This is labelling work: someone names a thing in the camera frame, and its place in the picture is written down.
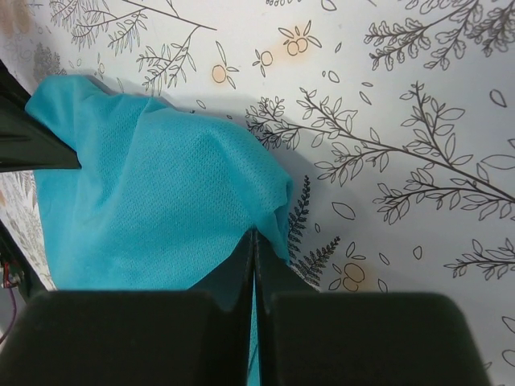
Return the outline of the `teal t-shirt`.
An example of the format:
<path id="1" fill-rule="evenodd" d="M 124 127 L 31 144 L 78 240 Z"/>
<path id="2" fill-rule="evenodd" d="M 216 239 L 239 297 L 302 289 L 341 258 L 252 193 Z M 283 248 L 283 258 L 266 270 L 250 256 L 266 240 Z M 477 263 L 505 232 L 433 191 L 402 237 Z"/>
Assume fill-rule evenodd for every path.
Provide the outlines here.
<path id="1" fill-rule="evenodd" d="M 239 125 L 108 94 L 84 76 L 49 76 L 26 111 L 80 163 L 35 172 L 53 291 L 189 290 L 253 231 L 244 385 L 264 385 L 255 240 L 264 236 L 287 265 L 293 191 L 273 155 Z"/>

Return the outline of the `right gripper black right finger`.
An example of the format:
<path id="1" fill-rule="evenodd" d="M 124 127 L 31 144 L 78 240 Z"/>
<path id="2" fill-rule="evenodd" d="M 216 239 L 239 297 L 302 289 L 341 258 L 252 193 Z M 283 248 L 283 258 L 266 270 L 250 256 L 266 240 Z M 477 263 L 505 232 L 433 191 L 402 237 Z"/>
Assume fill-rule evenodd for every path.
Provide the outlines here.
<path id="1" fill-rule="evenodd" d="M 486 385 L 458 306 L 432 293 L 320 293 L 255 240 L 264 385 Z"/>

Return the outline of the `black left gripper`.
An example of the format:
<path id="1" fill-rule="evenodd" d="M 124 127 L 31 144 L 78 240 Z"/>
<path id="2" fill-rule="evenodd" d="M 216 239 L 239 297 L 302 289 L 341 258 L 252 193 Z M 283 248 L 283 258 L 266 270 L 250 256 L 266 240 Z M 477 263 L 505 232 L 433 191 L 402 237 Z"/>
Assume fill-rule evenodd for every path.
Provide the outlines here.
<path id="1" fill-rule="evenodd" d="M 30 94 L 1 66 L 1 168 L 79 169 L 76 152 L 25 111 Z M 1 287 L 17 289 L 24 300 L 44 285 L 1 223 Z"/>

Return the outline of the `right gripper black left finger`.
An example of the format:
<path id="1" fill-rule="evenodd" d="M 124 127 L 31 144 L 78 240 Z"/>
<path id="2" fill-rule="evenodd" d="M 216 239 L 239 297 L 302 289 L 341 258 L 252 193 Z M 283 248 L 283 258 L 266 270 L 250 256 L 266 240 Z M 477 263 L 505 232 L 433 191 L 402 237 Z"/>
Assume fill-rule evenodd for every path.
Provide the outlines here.
<path id="1" fill-rule="evenodd" d="M 52 291 L 1 353 L 4 385 L 244 385 L 254 233 L 184 291 Z"/>

